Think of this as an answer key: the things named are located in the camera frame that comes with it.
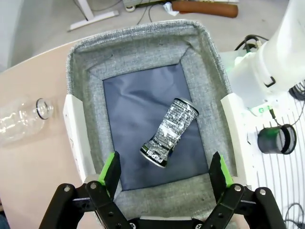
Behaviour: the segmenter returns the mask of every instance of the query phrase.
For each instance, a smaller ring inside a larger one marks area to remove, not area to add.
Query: screw
[[[91,189],[95,189],[95,188],[96,188],[96,184],[95,184],[95,183],[92,183],[92,184],[90,185],[90,188],[91,188]]]
[[[201,226],[202,226],[202,224],[197,224],[196,227],[195,227],[195,229],[200,229]]]
[[[262,194],[263,196],[266,195],[266,191],[263,189],[259,190],[259,193]]]
[[[129,223],[129,224],[132,227],[132,229],[136,229],[137,228],[134,223]]]
[[[65,192],[69,192],[69,191],[70,191],[70,187],[69,187],[69,186],[66,186],[63,190],[64,190]]]
[[[234,187],[235,191],[240,192],[242,190],[242,188],[238,185],[235,185]]]

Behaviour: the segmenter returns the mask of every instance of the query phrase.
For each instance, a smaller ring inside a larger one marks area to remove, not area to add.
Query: gray floor
[[[100,9],[116,1],[89,0],[89,4],[93,9]],[[288,0],[240,0],[239,15],[235,19],[195,13],[179,14],[174,17],[166,13],[163,6],[157,5],[151,10],[151,18],[153,21],[174,19],[199,21],[210,31],[219,51],[225,52],[233,50],[247,34],[254,33],[270,38],[278,27],[287,4]],[[112,9],[118,10],[120,15],[67,32],[70,24],[83,20],[73,0],[24,1],[12,51],[12,65],[77,39],[135,25],[145,10],[138,8],[128,13],[122,2]],[[148,22],[146,12],[141,23]]]

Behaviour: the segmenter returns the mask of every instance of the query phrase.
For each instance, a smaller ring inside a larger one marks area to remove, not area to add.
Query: white metal stand
[[[119,12],[117,10],[115,10],[115,11],[111,11],[108,13],[103,13],[103,14],[94,16],[92,10],[89,7],[87,0],[78,0],[78,3],[79,3],[80,8],[82,9],[84,15],[86,16],[86,19],[72,24],[70,26],[69,31],[77,29],[77,28],[85,26],[85,25],[92,24],[97,21],[102,21],[104,19],[112,18],[112,17],[119,15]]]

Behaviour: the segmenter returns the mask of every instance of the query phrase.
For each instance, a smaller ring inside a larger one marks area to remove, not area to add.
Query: transparent jar
[[[0,108],[0,146],[38,133],[53,114],[52,104],[43,98],[36,102],[15,101]]]

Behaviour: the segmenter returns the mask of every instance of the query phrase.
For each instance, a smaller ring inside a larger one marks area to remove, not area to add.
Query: beige table surface
[[[12,229],[37,229],[57,186],[81,185],[62,117],[71,46],[50,50],[0,74],[0,106],[28,96],[50,98],[56,109],[39,135],[0,148],[0,197]],[[93,213],[86,213],[78,228],[101,227]]]

